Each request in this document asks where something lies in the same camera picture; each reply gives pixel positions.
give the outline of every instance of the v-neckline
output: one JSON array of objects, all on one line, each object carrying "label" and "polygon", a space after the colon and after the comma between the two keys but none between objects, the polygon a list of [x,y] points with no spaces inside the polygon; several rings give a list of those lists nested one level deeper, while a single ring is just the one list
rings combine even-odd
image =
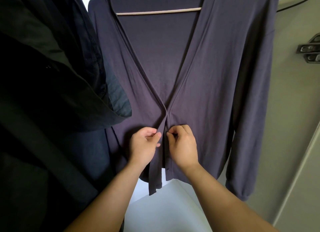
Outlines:
[{"label": "v-neckline", "polygon": [[202,3],[202,9],[200,11],[200,14],[198,16],[198,19],[197,19],[197,23],[195,25],[195,28],[193,30],[193,34],[191,36],[191,40],[190,40],[190,44],[188,46],[188,49],[186,51],[186,55],[185,55],[185,58],[183,59],[183,63],[182,63],[182,66],[181,66],[181,69],[178,73],[178,76],[176,78],[176,82],[175,82],[175,85],[174,85],[174,89],[173,89],[173,95],[172,95],[172,98],[170,100],[170,104],[168,106],[168,108],[166,108],[164,102],[160,99],[158,93],[156,92],[153,84],[151,83],[151,81],[149,80],[148,76],[146,75],[146,72],[145,70],[143,69],[138,57],[137,57],[137,54],[135,53],[134,51],[134,48],[132,47],[132,44],[130,42],[130,39],[122,25],[122,23],[120,22],[119,20],[119,17],[118,15],[116,14],[116,12],[114,11],[114,8],[112,6],[112,0],[107,0],[107,3],[110,4],[110,9],[111,9],[111,14],[112,14],[112,18],[113,18],[113,23],[115,24],[115,26],[118,28],[119,30],[119,34],[127,48],[127,50],[129,51],[129,54],[130,54],[130,58],[133,60],[136,68],[138,69],[138,71],[140,72],[140,74],[142,75],[142,78],[144,80],[144,82],[146,83],[146,85],[148,86],[148,88],[150,89],[150,91],[153,93],[153,95],[156,97],[157,101],[159,102],[159,104],[162,106],[162,108],[165,109],[166,111],[166,114],[170,111],[170,108],[179,92],[179,89],[181,88],[183,82],[185,81],[188,73],[189,73],[189,70],[190,70],[190,66],[191,66],[191,62],[192,61],[189,61],[190,63],[188,64],[187,63],[187,59],[191,58],[193,59],[196,52],[197,52],[197,49],[198,49],[198,46],[199,46],[199,43],[200,43],[200,40],[202,38],[202,33],[206,27],[206,24],[207,24],[207,20],[206,20],[206,24],[205,26],[202,27],[201,29],[201,22],[204,21],[206,18],[209,17],[210,15],[210,11],[208,11],[208,7],[210,5],[209,4],[209,0],[203,0],[203,3]]}]

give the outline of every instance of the person's left hand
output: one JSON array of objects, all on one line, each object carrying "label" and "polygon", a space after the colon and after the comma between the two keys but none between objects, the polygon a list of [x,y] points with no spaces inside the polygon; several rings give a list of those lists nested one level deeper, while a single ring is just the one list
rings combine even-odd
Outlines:
[{"label": "person's left hand", "polygon": [[155,155],[156,147],[159,147],[158,141],[161,133],[157,133],[155,128],[142,128],[132,135],[130,140],[130,158],[129,162],[141,165],[145,168]]}]

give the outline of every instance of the clothes hanger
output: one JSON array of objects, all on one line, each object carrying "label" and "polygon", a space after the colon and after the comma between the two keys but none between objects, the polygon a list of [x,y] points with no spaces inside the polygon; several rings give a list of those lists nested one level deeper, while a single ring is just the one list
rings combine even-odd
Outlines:
[{"label": "clothes hanger", "polygon": [[182,12],[192,12],[200,11],[201,8],[191,8],[191,9],[175,9],[175,10],[164,10],[164,11],[150,11],[150,12],[132,12],[132,13],[116,13],[117,15],[145,15],[145,14],[160,14],[160,13],[182,13]]}]

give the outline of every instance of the clothing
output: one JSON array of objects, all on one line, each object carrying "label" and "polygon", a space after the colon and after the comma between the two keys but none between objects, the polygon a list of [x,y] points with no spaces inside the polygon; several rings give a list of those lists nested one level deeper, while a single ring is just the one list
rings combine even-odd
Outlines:
[{"label": "clothing", "polygon": [[81,0],[0,10],[0,230],[62,231],[113,178],[105,128],[130,103]]},{"label": "clothing", "polygon": [[[132,117],[107,130],[112,164],[125,163],[142,126],[163,133],[141,175],[149,193],[166,179],[188,182],[172,162],[165,132],[187,124],[200,164],[227,188],[253,192],[267,107],[278,0],[91,0],[88,11],[102,53],[128,95]],[[116,16],[116,12],[201,7],[200,12]]]}]

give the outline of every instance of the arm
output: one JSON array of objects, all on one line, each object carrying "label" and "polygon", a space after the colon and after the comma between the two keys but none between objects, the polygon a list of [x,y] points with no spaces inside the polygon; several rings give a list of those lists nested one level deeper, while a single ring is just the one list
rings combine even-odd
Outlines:
[{"label": "arm", "polygon": [[151,161],[161,133],[142,128],[130,142],[130,159],[100,195],[76,218],[65,232],[118,232],[138,178]]},{"label": "arm", "polygon": [[188,125],[172,127],[167,136],[171,157],[191,182],[214,232],[277,231],[202,168]]}]

